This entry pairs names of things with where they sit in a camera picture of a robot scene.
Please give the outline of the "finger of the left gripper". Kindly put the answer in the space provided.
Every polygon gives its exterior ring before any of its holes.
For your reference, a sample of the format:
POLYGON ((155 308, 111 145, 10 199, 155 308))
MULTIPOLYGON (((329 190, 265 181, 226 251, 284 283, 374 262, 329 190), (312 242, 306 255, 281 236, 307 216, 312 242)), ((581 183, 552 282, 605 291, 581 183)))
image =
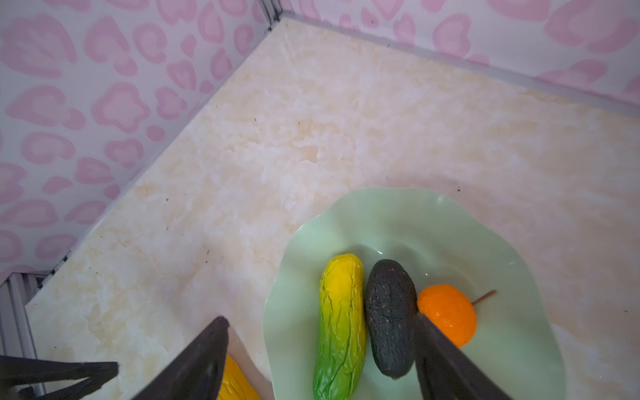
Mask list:
POLYGON ((62 363, 1 356, 1 399, 83 399, 116 378, 116 362, 62 363), (41 383, 76 381, 51 393, 38 395, 41 383))

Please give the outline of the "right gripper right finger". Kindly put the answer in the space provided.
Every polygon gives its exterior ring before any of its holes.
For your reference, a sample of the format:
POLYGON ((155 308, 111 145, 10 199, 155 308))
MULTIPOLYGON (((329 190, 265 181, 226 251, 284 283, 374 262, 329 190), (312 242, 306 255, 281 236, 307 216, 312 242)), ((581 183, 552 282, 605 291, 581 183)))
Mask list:
POLYGON ((421 313, 413 317, 413 353, 424 399, 510 399, 421 313))

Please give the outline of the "small fake orange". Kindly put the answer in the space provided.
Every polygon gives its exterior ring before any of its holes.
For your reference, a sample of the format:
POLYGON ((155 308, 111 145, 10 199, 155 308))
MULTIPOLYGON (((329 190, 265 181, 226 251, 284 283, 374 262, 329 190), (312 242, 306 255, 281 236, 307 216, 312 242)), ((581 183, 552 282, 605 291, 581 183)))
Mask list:
POLYGON ((433 285, 418 294, 418 311, 453 344, 462 348, 473 339, 477 330, 478 317, 475 306, 497 292, 491 290, 472 302, 452 285, 433 285))

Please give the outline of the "yellow orange fake mango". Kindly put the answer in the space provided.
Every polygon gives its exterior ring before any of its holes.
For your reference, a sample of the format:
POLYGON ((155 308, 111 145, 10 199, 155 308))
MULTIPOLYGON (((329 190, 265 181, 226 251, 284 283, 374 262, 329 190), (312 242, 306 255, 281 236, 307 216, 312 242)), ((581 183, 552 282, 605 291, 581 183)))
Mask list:
POLYGON ((242 370, 228 354, 223 380, 217 400, 260 400, 256 389, 244 376, 242 370))

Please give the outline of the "dark fake avocado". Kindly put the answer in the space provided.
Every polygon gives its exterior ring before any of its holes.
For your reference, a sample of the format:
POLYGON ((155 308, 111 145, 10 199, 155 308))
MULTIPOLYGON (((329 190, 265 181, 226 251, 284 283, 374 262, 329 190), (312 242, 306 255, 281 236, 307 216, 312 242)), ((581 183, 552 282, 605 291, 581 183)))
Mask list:
POLYGON ((394 380, 413 366, 412 320, 418 312, 413 280, 391 259, 375 263, 368 277, 364 310, 373 359, 379 371, 394 380))

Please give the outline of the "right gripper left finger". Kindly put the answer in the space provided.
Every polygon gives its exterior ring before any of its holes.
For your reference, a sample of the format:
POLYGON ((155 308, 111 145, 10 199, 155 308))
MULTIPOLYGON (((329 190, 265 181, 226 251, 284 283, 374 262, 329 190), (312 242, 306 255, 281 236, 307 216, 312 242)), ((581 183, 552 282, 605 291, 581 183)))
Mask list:
POLYGON ((215 318, 134 399, 217 398, 222 386, 228 351, 228 330, 229 322, 225 317, 215 318))

